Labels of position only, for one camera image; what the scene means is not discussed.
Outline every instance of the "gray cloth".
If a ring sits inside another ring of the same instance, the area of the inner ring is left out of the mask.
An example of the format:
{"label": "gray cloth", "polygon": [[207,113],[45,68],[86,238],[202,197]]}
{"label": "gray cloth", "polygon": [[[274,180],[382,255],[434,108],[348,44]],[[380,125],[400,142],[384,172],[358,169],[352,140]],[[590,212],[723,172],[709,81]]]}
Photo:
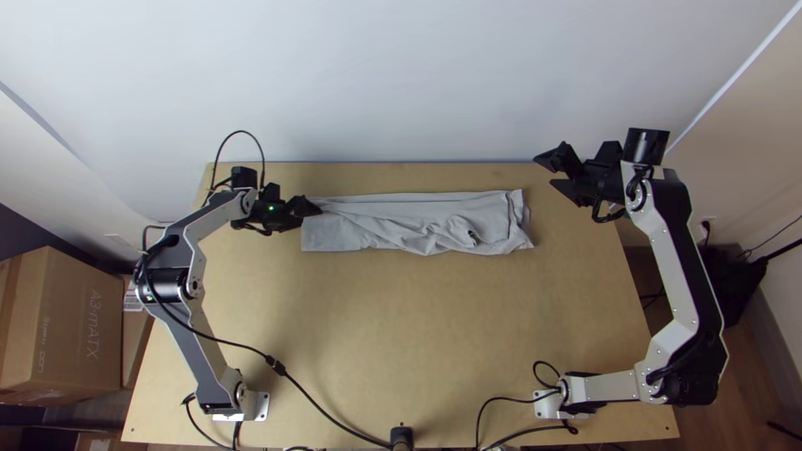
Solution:
{"label": "gray cloth", "polygon": [[533,247],[522,190],[353,195],[310,199],[322,215],[303,220],[304,251],[400,249],[421,256],[485,256]]}

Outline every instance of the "wooden floor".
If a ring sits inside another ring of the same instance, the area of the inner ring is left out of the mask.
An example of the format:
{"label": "wooden floor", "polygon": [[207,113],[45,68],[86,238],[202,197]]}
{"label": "wooden floor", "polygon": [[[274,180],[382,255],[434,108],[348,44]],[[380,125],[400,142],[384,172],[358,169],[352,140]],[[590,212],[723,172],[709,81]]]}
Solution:
{"label": "wooden floor", "polygon": [[[662,283],[651,252],[646,249],[627,250],[632,277],[642,295],[657,292]],[[665,298],[644,310],[652,334],[670,321]],[[780,411],[777,393],[769,379],[769,370],[754,340],[749,319],[745,317],[737,326],[724,332],[729,350],[729,363],[718,391],[718,399],[711,406],[675,408],[680,438],[671,440],[616,443],[627,451],[707,451],[707,450],[768,450],[802,449],[796,441],[766,426],[766,421],[786,424]],[[616,445],[589,443],[570,447],[536,449],[564,449],[593,451],[613,450]],[[175,447],[150,445],[150,451],[199,451],[213,447]]]}

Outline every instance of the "cardboard box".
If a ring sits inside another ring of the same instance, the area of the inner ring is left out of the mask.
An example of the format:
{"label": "cardboard box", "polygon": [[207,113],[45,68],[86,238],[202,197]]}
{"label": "cardboard box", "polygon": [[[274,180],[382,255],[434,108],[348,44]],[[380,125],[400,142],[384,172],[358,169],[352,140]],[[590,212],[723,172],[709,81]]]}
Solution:
{"label": "cardboard box", "polygon": [[148,312],[123,312],[123,388],[133,389],[153,327]]}
{"label": "cardboard box", "polygon": [[123,282],[50,247],[0,261],[0,403],[119,389]]}

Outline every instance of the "black cable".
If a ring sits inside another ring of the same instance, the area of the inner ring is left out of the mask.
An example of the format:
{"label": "black cable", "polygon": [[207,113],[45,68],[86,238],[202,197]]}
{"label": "black cable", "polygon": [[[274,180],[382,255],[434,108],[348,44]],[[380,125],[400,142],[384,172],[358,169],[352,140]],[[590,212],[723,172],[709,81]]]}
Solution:
{"label": "black cable", "polygon": [[256,136],[251,134],[251,132],[249,131],[237,130],[235,132],[229,133],[228,136],[226,136],[226,138],[223,139],[223,142],[220,143],[220,147],[217,149],[217,156],[215,156],[215,163],[211,166],[211,182],[209,183],[209,190],[214,191],[215,175],[217,174],[217,163],[220,160],[220,153],[223,151],[223,147],[226,145],[226,141],[228,141],[228,139],[231,136],[234,136],[235,134],[239,133],[247,134],[248,136],[253,138],[253,140],[256,142],[256,147],[259,148],[259,155],[261,155],[261,176],[259,180],[259,190],[265,187],[265,152],[261,149],[261,144],[259,143],[259,139],[256,139]]}
{"label": "black cable", "polygon": [[195,395],[190,393],[189,395],[186,396],[186,398],[184,398],[184,401],[182,402],[182,404],[184,404],[184,407],[186,407],[186,416],[190,419],[192,427],[195,428],[195,430],[198,431],[198,433],[202,435],[206,440],[209,440],[211,443],[213,443],[217,448],[228,449],[229,451],[236,451],[236,448],[229,448],[225,446],[223,443],[220,443],[217,440],[214,440],[212,437],[209,437],[209,435],[203,432],[203,429],[201,429],[201,427],[198,426],[198,423],[196,423],[195,419],[192,418],[192,412],[190,412],[190,401],[192,401],[193,399],[195,399]]}
{"label": "black cable", "polygon": [[615,213],[607,213],[604,216],[599,216],[599,210],[602,207],[602,198],[599,196],[596,198],[596,201],[593,202],[593,210],[591,211],[591,219],[594,222],[599,224],[604,224],[605,222],[610,222],[611,220],[617,220],[622,218],[626,213],[626,208],[621,208]]}
{"label": "black cable", "polygon": [[158,253],[158,251],[160,251],[162,248],[164,248],[165,246],[168,246],[168,244],[166,244],[166,243],[168,243],[169,239],[170,239],[169,237],[166,237],[162,241],[159,241],[158,243],[153,245],[148,250],[148,254],[144,255],[144,256],[142,256],[140,258],[140,263],[139,262],[137,263],[137,266],[139,268],[138,269],[138,273],[135,272],[135,280],[137,280],[137,281],[140,279],[142,274],[145,274],[145,284],[148,287],[148,290],[150,291],[150,296],[153,298],[153,300],[155,300],[159,304],[161,309],[165,313],[167,313],[167,316],[169,316],[173,321],[175,321],[179,325],[181,325],[184,329],[194,333],[198,337],[203,337],[203,338],[205,338],[207,340],[212,340],[213,342],[218,342],[218,343],[226,344],[228,346],[239,347],[239,348],[242,348],[242,349],[247,349],[248,351],[251,351],[251,352],[255,352],[256,354],[260,355],[262,358],[265,359],[265,362],[267,362],[267,365],[270,368],[272,368],[273,371],[275,371],[277,375],[286,377],[287,380],[289,380],[292,383],[292,385],[294,385],[298,389],[298,391],[300,391],[307,398],[307,400],[318,410],[318,412],[320,412],[329,421],[331,421],[332,423],[337,425],[340,429],[342,429],[343,431],[345,431],[347,433],[350,433],[354,437],[361,438],[362,440],[365,440],[368,443],[371,443],[371,444],[374,444],[376,446],[379,446],[380,448],[387,448],[387,449],[391,449],[392,448],[389,443],[385,443],[385,442],[382,442],[382,441],[377,440],[375,438],[371,438],[371,437],[369,437],[369,436],[367,436],[365,434],[362,434],[362,433],[360,433],[360,432],[358,432],[358,431],[356,431],[354,429],[351,429],[351,428],[343,425],[339,421],[337,421],[331,415],[329,415],[328,412],[323,410],[323,408],[320,407],[319,404],[317,404],[317,402],[309,395],[309,393],[307,393],[307,391],[301,386],[301,384],[298,383],[295,380],[295,378],[293,378],[292,376],[290,376],[287,373],[287,370],[284,368],[284,365],[281,362],[279,362],[277,359],[275,359],[273,356],[271,356],[269,354],[265,354],[264,352],[259,351],[258,349],[254,348],[254,347],[243,345],[243,344],[240,344],[240,343],[237,343],[237,342],[229,342],[228,340],[223,340],[221,338],[213,337],[211,335],[205,334],[204,332],[198,331],[197,329],[195,329],[195,328],[187,325],[183,321],[181,321],[173,312],[171,312],[167,308],[167,306],[164,304],[164,302],[160,299],[159,295],[156,293],[156,291],[155,291],[155,289],[153,287],[153,281],[150,278],[150,274],[148,274],[148,272],[147,272],[148,271],[148,268],[147,268],[148,260],[152,256],[156,255]]}
{"label": "black cable", "polygon": [[148,231],[151,229],[154,230],[164,230],[167,227],[163,225],[146,225],[144,229],[142,229],[142,251],[145,252],[148,248]]}
{"label": "black cable", "polygon": [[295,380],[295,378],[290,376],[290,374],[288,372],[285,372],[284,376],[287,378],[288,381],[290,381],[290,383],[292,383],[292,385],[295,386],[295,388],[298,389],[299,392],[301,392],[301,394],[303,394],[303,396],[307,397],[307,400],[310,403],[312,403],[313,406],[315,406],[315,408],[317,409],[318,412],[320,412],[324,417],[326,417],[328,419],[328,421],[334,423],[336,426],[338,426],[343,431],[345,431],[347,433],[350,433],[354,437],[361,438],[362,440],[364,440],[364,441],[366,441],[368,443],[374,444],[374,445],[376,445],[376,446],[378,446],[380,448],[385,448],[385,449],[392,449],[393,448],[390,445],[390,443],[382,442],[381,440],[378,440],[376,438],[369,437],[369,436],[367,436],[365,434],[357,432],[354,429],[351,429],[348,426],[345,426],[344,424],[338,422],[336,419],[334,419],[334,417],[329,415],[328,412],[323,410],[323,408],[320,407],[320,405],[318,405],[317,402],[315,402],[315,400],[311,396],[309,396],[309,393],[307,393],[307,391],[303,387],[301,387],[301,384],[298,383]]}
{"label": "black cable", "polygon": [[774,429],[775,431],[784,433],[785,435],[787,435],[787,436],[789,436],[791,438],[796,438],[797,440],[802,442],[802,435],[799,435],[796,432],[787,429],[782,424],[778,424],[778,423],[775,423],[773,421],[767,421],[766,422],[766,426],[769,426],[770,428]]}
{"label": "black cable", "polygon": [[750,248],[749,248],[749,249],[747,249],[746,251],[743,251],[743,252],[741,252],[740,254],[738,254],[738,256],[736,256],[736,257],[735,257],[735,259],[736,259],[736,260],[739,260],[741,257],[743,257],[743,258],[750,258],[750,257],[752,256],[752,252],[754,252],[754,251],[758,250],[760,247],[763,247],[763,245],[765,245],[765,244],[766,244],[766,243],[768,243],[769,241],[771,241],[771,240],[773,240],[774,238],[776,238],[777,236],[779,236],[779,234],[783,233],[783,232],[784,232],[786,229],[788,229],[788,228],[789,228],[789,227],[791,227],[792,225],[794,225],[794,224],[796,224],[797,222],[799,222],[799,220],[802,220],[802,215],[799,215],[799,216],[797,216],[795,220],[792,220],[791,222],[789,222],[789,223],[788,223],[788,224],[787,224],[785,227],[783,227],[783,228],[782,228],[782,229],[780,229],[780,230],[779,230],[777,233],[775,233],[775,234],[773,234],[772,236],[770,236],[769,238],[767,238],[767,239],[766,239],[765,241],[763,241],[762,243],[758,244],[758,245],[757,245],[757,246],[755,246],[755,247],[750,247]]}
{"label": "black cable", "polygon": [[532,364],[532,374],[535,375],[535,379],[537,379],[537,382],[539,382],[543,387],[546,387],[546,388],[559,389],[556,385],[552,385],[550,383],[543,382],[543,379],[541,379],[541,377],[537,375],[537,367],[540,366],[540,365],[546,365],[547,367],[551,368],[551,371],[553,371],[554,374],[557,376],[557,380],[558,381],[560,380],[560,372],[557,371],[557,368],[555,368],[554,366],[552,366],[550,363],[548,363],[546,361],[538,360],[537,362]]}
{"label": "black cable", "polygon": [[230,182],[230,181],[231,181],[231,177],[228,177],[227,179],[221,180],[221,181],[215,183],[212,187],[210,187],[209,191],[206,193],[206,198],[203,200],[203,203],[200,204],[200,206],[201,207],[206,206],[206,203],[209,202],[209,199],[211,199],[211,197],[215,194],[215,191],[217,191],[217,189],[220,188],[221,186],[228,186],[229,189],[230,189],[231,185],[228,184],[228,182]]}
{"label": "black cable", "polygon": [[476,448],[475,449],[477,449],[477,450],[479,449],[479,426],[480,426],[480,423],[482,421],[482,413],[485,411],[485,408],[488,406],[488,404],[490,404],[490,403],[492,403],[494,401],[510,401],[510,402],[519,403],[519,404],[533,404],[533,403],[537,403],[541,399],[545,399],[545,398],[548,398],[548,397],[550,397],[552,395],[556,395],[559,392],[560,392],[560,390],[551,390],[550,392],[548,392],[548,393],[546,393],[544,395],[541,395],[541,396],[539,396],[537,398],[533,398],[533,399],[516,399],[516,398],[508,398],[506,396],[496,396],[496,397],[490,398],[487,401],[485,401],[485,403],[482,404],[482,408],[479,409],[479,415],[476,416],[476,430],[475,430],[475,435],[474,435],[475,443],[476,443]]}
{"label": "black cable", "polygon": [[231,435],[231,447],[236,450],[236,442],[240,440],[240,429],[242,429],[242,421],[234,424],[234,433]]}
{"label": "black cable", "polygon": [[647,302],[646,305],[643,306],[643,310],[646,310],[647,307],[651,306],[657,299],[660,299],[663,296],[666,296],[665,286],[662,286],[662,288],[660,288],[660,291],[658,291],[657,294],[652,295],[652,300]]}

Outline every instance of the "cable connector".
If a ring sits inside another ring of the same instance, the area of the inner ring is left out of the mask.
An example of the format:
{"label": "cable connector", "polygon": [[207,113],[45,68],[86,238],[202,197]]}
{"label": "cable connector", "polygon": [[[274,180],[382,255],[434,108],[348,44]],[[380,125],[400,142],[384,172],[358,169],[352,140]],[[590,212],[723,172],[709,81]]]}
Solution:
{"label": "cable connector", "polygon": [[283,363],[278,361],[277,358],[274,358],[273,356],[267,356],[265,357],[265,362],[267,362],[267,365],[273,368],[273,371],[275,371],[280,377],[283,378],[287,375],[287,369],[284,367]]}

